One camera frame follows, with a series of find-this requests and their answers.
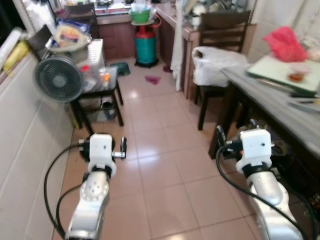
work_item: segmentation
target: tiled wall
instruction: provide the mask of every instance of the tiled wall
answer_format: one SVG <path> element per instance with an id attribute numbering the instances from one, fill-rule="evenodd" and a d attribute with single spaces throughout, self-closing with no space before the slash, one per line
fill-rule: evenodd
<path id="1" fill-rule="evenodd" d="M 304 0 L 258 0 L 253 16 L 257 28 L 248 55 L 251 63 L 270 51 L 262 38 L 280 26 L 292 26 L 303 2 Z"/>
<path id="2" fill-rule="evenodd" d="M 300 40 L 305 36 L 309 36 L 320 43 L 319 0 L 305 0 L 305 4 L 297 18 L 294 31 Z"/>
<path id="3" fill-rule="evenodd" d="M 53 231 L 44 205 L 43 179 L 52 159 L 70 144 L 73 128 L 63 105 L 36 90 L 36 64 L 32 55 L 26 56 L 13 79 L 0 85 L 0 239 L 50 240 Z M 53 208 L 66 161 L 65 155 L 49 179 Z"/>

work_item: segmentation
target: cutting board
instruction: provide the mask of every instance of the cutting board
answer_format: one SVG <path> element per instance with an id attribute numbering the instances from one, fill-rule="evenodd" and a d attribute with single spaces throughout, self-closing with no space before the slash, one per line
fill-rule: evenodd
<path id="1" fill-rule="evenodd" d="M 310 60 L 303 62 L 304 65 L 309 66 L 311 72 L 304 77 L 302 82 L 288 80 L 288 72 L 291 64 L 290 62 L 282 62 L 270 54 L 252 64 L 246 71 L 252 77 L 267 79 L 277 84 L 293 88 L 297 92 L 317 93 L 320 86 L 320 62 Z"/>

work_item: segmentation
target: chair backrest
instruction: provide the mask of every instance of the chair backrest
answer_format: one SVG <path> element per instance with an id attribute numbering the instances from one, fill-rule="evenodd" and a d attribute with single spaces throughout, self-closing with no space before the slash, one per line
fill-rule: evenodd
<path id="1" fill-rule="evenodd" d="M 200 46 L 241 52 L 250 11 L 212 12 L 201 15 Z"/>
<path id="2" fill-rule="evenodd" d="M 66 17 L 84 24 L 90 24 L 90 33 L 93 38 L 100 38 L 97 16 L 94 3 L 64 6 Z"/>
<path id="3" fill-rule="evenodd" d="M 75 5 L 75 6 L 64 6 L 65 12 L 67 15 L 87 15 L 92 14 L 96 15 L 95 4 L 89 3 L 84 5 Z"/>
<path id="4" fill-rule="evenodd" d="M 51 38 L 52 34 L 47 25 L 44 25 L 36 34 L 27 39 L 27 43 L 36 56 L 41 61 L 48 53 L 46 43 Z"/>

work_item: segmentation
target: electric fan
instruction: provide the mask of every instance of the electric fan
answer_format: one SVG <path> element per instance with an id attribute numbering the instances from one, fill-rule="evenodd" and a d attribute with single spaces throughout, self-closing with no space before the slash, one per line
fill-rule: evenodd
<path id="1" fill-rule="evenodd" d="M 34 71 L 38 88 L 48 97 L 69 103 L 80 96 L 84 77 L 70 58 L 51 56 L 38 63 Z"/>

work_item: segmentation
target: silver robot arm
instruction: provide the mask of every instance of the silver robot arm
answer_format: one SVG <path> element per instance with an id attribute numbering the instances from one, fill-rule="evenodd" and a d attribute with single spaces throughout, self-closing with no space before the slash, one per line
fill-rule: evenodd
<path id="1" fill-rule="evenodd" d="M 127 140 L 121 140 L 121 152 L 112 152 L 112 136 L 94 134 L 89 142 L 88 174 L 80 188 L 80 200 L 65 235 L 66 240 L 98 240 L 104 223 L 104 212 L 109 202 L 109 181 L 116 174 L 114 158 L 124 159 Z"/>
<path id="2" fill-rule="evenodd" d="M 220 126 L 217 128 L 220 146 L 232 146 Z M 267 130 L 256 128 L 240 133 L 242 158 L 236 163 L 237 171 L 244 174 L 250 192 L 266 200 L 296 222 L 289 209 L 289 194 L 270 171 L 272 165 L 271 136 Z M 299 230 L 278 212 L 260 200 L 249 197 L 255 210 L 257 226 L 263 240 L 303 240 Z"/>

